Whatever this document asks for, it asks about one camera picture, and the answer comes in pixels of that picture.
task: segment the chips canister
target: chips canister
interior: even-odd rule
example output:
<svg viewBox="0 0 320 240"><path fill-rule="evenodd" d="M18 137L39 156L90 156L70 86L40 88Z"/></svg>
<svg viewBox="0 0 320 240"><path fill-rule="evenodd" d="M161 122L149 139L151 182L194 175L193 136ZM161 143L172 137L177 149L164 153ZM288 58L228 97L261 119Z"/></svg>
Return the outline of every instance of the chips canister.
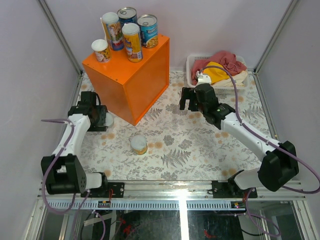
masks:
<svg viewBox="0 0 320 240"><path fill-rule="evenodd" d="M106 40L98 39L91 44L96 59L100 63L107 63L111 59L111 53Z"/></svg>
<svg viewBox="0 0 320 240"><path fill-rule="evenodd" d="M134 136L131 139L130 144L131 144L133 151L138 155L145 154L146 151L148 150L147 140L142 135Z"/></svg>
<svg viewBox="0 0 320 240"><path fill-rule="evenodd" d="M122 28L124 45L129 61L138 63L142 60L140 28L135 23L127 23Z"/></svg>
<svg viewBox="0 0 320 240"><path fill-rule="evenodd" d="M102 21L106 27L106 40L110 49L114 51L122 50L125 45L118 14L107 12L102 16Z"/></svg>
<svg viewBox="0 0 320 240"><path fill-rule="evenodd" d="M135 10L133 7L126 6L124 8L119 9L117 13L121 24L121 28L125 24L137 23L137 10Z"/></svg>
<svg viewBox="0 0 320 240"><path fill-rule="evenodd" d="M145 14L138 18L141 29L141 44L150 49L158 45L158 21L154 15Z"/></svg>

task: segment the orange wooden crate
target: orange wooden crate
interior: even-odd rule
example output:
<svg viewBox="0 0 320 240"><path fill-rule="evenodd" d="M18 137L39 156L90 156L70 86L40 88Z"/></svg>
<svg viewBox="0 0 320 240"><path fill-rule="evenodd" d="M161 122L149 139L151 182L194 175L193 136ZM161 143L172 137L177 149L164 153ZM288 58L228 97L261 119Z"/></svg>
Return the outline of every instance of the orange wooden crate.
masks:
<svg viewBox="0 0 320 240"><path fill-rule="evenodd" d="M169 50L169 37L159 34L156 47L142 48L140 62L130 62L123 49L111 51L109 62L92 53L82 64L101 103L135 126L169 86Z"/></svg>

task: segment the towel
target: towel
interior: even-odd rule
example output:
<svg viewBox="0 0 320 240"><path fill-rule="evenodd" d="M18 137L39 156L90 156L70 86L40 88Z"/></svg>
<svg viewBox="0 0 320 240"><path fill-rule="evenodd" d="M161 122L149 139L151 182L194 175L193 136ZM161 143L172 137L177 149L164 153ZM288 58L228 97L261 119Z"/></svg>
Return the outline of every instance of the towel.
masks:
<svg viewBox="0 0 320 240"><path fill-rule="evenodd" d="M224 68L219 63L213 61L209 62L207 66L218 66L220 68ZM211 84L215 84L224 79L229 79L229 76L226 74L226 72L219 68L206 68L205 70L203 70L203 74L206 74L211 78Z"/></svg>
<svg viewBox="0 0 320 240"><path fill-rule="evenodd" d="M248 72L247 71L242 71L239 74L232 76L233 79L235 80L235 85L237 87L244 87L245 83L244 80L247 78ZM225 80L221 80L213 84L214 87L233 87L234 85L231 82L230 77Z"/></svg>
<svg viewBox="0 0 320 240"><path fill-rule="evenodd" d="M237 61L236 55L229 51L219 51L208 59L196 60L191 69L191 79L196 79L196 72L200 71L209 62L215 62L222 65L232 76L235 76L247 67L240 61Z"/></svg>

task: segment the food can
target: food can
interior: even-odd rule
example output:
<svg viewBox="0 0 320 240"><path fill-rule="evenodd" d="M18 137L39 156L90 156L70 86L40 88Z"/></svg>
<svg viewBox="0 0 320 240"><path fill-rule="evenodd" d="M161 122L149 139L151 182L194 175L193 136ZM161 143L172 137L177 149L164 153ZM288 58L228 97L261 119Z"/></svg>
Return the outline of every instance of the food can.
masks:
<svg viewBox="0 0 320 240"><path fill-rule="evenodd" d="M110 49L114 51L122 50L125 44L118 14L107 12L102 16L102 21L105 24L106 40Z"/></svg>
<svg viewBox="0 0 320 240"><path fill-rule="evenodd" d="M145 154L146 151L148 150L147 140L142 135L134 136L131 139L130 144L131 144L133 151L138 155Z"/></svg>
<svg viewBox="0 0 320 240"><path fill-rule="evenodd" d="M137 23L137 10L135 10L133 7L126 6L124 8L119 9L117 13L121 24L121 28L125 24Z"/></svg>
<svg viewBox="0 0 320 240"><path fill-rule="evenodd" d="M91 44L96 59L100 63L107 63L111 59L111 53L106 40L98 39Z"/></svg>
<svg viewBox="0 0 320 240"><path fill-rule="evenodd" d="M129 61L138 63L142 60L140 28L135 23L127 23L122 28L124 45Z"/></svg>
<svg viewBox="0 0 320 240"><path fill-rule="evenodd" d="M158 45L158 22L157 18L151 14L139 17L137 21L141 29L141 44L150 49Z"/></svg>

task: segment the white plastic basket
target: white plastic basket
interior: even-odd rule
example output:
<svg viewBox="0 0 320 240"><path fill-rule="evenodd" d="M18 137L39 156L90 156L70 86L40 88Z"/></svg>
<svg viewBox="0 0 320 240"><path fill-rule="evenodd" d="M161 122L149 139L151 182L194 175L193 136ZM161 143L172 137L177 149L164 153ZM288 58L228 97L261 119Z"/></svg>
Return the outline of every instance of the white plastic basket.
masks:
<svg viewBox="0 0 320 240"><path fill-rule="evenodd" d="M195 85L191 84L191 69L196 60L200 59L208 59L213 54L202 54L202 55L189 55L186 59L186 85L189 88L195 88ZM244 65L246 65L245 60L243 57L236 55L236 60L240 61ZM243 81L244 86L237 86L237 91L244 91L247 89L249 85L249 75ZM234 94L235 90L233 86L213 86L215 94Z"/></svg>

